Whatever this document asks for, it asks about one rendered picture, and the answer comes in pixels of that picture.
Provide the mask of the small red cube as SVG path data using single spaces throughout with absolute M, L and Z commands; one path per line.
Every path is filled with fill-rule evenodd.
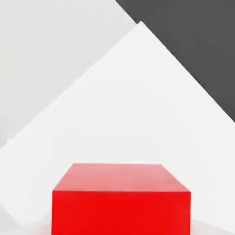
M 190 206 L 160 164 L 74 163 L 52 191 L 51 235 L 190 235 Z

